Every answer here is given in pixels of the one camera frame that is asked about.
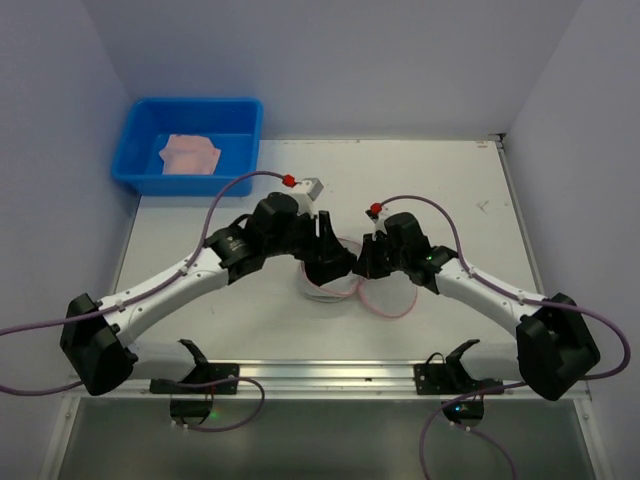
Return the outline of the black garment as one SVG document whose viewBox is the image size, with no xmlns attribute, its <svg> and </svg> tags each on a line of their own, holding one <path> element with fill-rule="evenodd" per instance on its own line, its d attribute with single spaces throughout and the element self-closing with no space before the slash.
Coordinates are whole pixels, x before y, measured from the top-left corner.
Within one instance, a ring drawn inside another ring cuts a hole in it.
<svg viewBox="0 0 640 480">
<path fill-rule="evenodd" d="M 323 286 L 334 280 L 346 277 L 352 270 L 353 260 L 303 264 L 307 279 L 316 286 Z"/>
</svg>

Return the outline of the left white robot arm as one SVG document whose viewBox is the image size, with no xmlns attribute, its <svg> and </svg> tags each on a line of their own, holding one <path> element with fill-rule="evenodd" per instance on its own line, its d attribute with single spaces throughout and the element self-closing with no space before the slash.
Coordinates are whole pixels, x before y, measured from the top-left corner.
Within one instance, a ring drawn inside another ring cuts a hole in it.
<svg viewBox="0 0 640 480">
<path fill-rule="evenodd" d="M 205 238 L 187 258 L 151 279 L 99 301 L 87 294 L 68 306 L 60 346 L 92 396 L 127 380 L 159 382 L 173 392 L 205 391 L 215 381 L 191 340 L 139 341 L 152 326 L 197 298 L 221 290 L 290 255 L 322 286 L 347 276 L 356 256 L 335 235 L 328 212 L 312 212 L 291 194 L 271 193 L 254 211 Z"/>
</svg>

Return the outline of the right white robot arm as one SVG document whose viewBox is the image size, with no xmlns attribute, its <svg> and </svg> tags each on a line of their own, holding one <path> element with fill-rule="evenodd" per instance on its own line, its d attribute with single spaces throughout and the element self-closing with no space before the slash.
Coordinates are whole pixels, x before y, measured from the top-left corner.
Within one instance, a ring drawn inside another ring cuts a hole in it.
<svg viewBox="0 0 640 480">
<path fill-rule="evenodd" d="M 421 364 L 419 373 L 431 388 L 467 393 L 514 380 L 555 401 L 599 363 L 599 349 L 570 297 L 530 295 L 495 279 L 481 282 L 457 251 L 432 245 L 412 214 L 367 215 L 374 231 L 363 238 L 355 274 L 373 280 L 400 272 L 414 285 L 484 315 L 511 337 L 502 343 L 470 339 L 442 363 Z"/>
</svg>

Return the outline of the pink bra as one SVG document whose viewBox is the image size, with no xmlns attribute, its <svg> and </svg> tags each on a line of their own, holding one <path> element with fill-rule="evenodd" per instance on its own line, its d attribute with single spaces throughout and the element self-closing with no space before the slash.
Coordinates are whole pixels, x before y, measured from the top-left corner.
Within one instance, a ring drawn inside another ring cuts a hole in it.
<svg viewBox="0 0 640 480">
<path fill-rule="evenodd" d="M 164 175 L 212 175 L 221 150 L 207 137 L 171 134 L 159 156 Z"/>
</svg>

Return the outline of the white mesh laundry bag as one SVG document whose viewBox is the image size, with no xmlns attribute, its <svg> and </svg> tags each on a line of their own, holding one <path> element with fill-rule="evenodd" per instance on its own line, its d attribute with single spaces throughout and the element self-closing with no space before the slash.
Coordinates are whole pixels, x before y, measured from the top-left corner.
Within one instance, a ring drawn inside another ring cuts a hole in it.
<svg viewBox="0 0 640 480">
<path fill-rule="evenodd" d="M 299 264 L 296 287 L 303 297 L 315 302 L 337 303 L 357 299 L 367 311 L 387 319 L 408 315 L 418 297 L 417 287 L 398 272 L 382 279 L 364 279 L 349 273 L 346 277 L 317 286 L 307 277 L 303 263 Z"/>
</svg>

